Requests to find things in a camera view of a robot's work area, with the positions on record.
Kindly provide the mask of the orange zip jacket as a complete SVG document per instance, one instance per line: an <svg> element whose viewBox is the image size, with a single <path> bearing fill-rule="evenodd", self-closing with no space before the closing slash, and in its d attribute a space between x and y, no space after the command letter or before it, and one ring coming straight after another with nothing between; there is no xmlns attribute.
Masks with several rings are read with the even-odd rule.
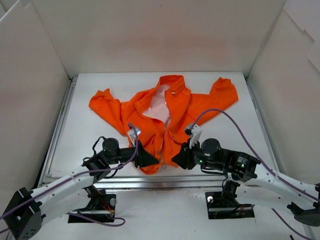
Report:
<svg viewBox="0 0 320 240"><path fill-rule="evenodd" d="M188 140L185 127L206 123L238 99L236 87L228 78L218 78L210 92L202 94L187 88L183 75L165 75L155 87L136 93L129 101L114 98L108 88L99 90L88 106L123 136L129 131L129 123L140 129L139 141L159 161L141 171L153 175L162 165L178 166L172 158Z"/></svg>

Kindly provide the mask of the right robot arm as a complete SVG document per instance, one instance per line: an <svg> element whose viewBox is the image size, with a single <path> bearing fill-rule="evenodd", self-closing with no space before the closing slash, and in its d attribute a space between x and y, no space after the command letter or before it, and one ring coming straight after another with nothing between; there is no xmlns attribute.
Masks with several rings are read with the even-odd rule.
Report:
<svg viewBox="0 0 320 240"><path fill-rule="evenodd" d="M245 152L222 148L214 138L181 145L172 162L185 170L199 165L226 179L218 192L207 192L209 219L242 218L254 206L291 213L302 224L320 225L320 185L307 184L275 170Z"/></svg>

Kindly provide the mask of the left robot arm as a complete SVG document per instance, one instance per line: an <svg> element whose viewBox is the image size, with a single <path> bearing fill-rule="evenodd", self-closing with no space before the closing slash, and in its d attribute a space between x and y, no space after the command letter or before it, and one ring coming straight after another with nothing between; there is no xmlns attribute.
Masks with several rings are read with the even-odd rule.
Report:
<svg viewBox="0 0 320 240"><path fill-rule="evenodd" d="M120 148L115 138L103 138L102 150L86 158L68 175L43 187L17 190L2 216L16 240L29 240L45 224L80 209L94 210L101 193L94 184L129 163L136 168L157 165L160 161L134 141L132 147Z"/></svg>

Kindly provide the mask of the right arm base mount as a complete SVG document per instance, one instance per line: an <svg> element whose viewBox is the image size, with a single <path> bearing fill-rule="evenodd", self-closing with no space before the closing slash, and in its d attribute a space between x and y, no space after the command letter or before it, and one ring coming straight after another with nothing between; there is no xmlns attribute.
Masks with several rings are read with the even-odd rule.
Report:
<svg viewBox="0 0 320 240"><path fill-rule="evenodd" d="M254 205L239 203L236 190L240 184L224 180L220 191L205 192L207 216L209 220L254 218Z"/></svg>

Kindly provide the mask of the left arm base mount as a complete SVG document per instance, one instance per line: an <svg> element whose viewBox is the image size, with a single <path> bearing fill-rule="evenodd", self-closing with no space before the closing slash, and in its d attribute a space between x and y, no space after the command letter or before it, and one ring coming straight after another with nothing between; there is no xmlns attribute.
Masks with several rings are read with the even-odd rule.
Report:
<svg viewBox="0 0 320 240"><path fill-rule="evenodd" d="M115 221L117 195L104 189L99 189L98 192L91 197L88 206L70 212L72 215L68 216L68 223L90 223L89 220L79 216L102 223L113 223Z"/></svg>

